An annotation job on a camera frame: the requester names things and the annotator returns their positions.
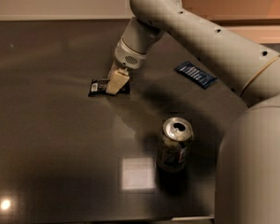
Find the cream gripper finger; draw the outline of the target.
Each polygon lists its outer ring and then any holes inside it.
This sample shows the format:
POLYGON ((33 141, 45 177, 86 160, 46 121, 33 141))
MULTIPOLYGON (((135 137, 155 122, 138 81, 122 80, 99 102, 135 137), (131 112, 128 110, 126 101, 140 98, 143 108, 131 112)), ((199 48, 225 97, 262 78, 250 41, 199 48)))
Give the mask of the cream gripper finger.
POLYGON ((107 79, 111 79, 111 77, 113 76, 114 72, 118 69, 118 62, 117 60, 113 60, 112 64, 111 64, 111 68, 109 70, 107 79))
POLYGON ((107 84, 106 92, 108 94, 116 95, 129 81, 129 71, 127 69, 118 68, 109 74, 108 79, 109 82, 107 84))

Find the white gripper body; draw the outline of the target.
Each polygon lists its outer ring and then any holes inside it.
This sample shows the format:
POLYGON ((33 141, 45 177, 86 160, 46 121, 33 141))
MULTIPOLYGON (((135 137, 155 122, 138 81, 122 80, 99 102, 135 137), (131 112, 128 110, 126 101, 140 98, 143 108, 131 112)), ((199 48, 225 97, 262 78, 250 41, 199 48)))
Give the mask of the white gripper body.
POLYGON ((139 69, 146 57, 147 48, 139 42, 125 42, 121 38, 115 48, 115 59, 131 69, 139 69))

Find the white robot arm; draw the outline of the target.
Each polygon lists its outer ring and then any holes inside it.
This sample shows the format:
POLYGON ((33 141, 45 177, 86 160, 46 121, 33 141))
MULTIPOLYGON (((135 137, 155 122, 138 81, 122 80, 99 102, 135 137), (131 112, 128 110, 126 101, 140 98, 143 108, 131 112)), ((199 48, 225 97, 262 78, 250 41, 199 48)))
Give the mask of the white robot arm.
POLYGON ((130 0, 107 91, 117 93, 168 33, 247 105, 217 155, 215 224, 280 224, 280 53, 205 20, 181 0, 130 0))

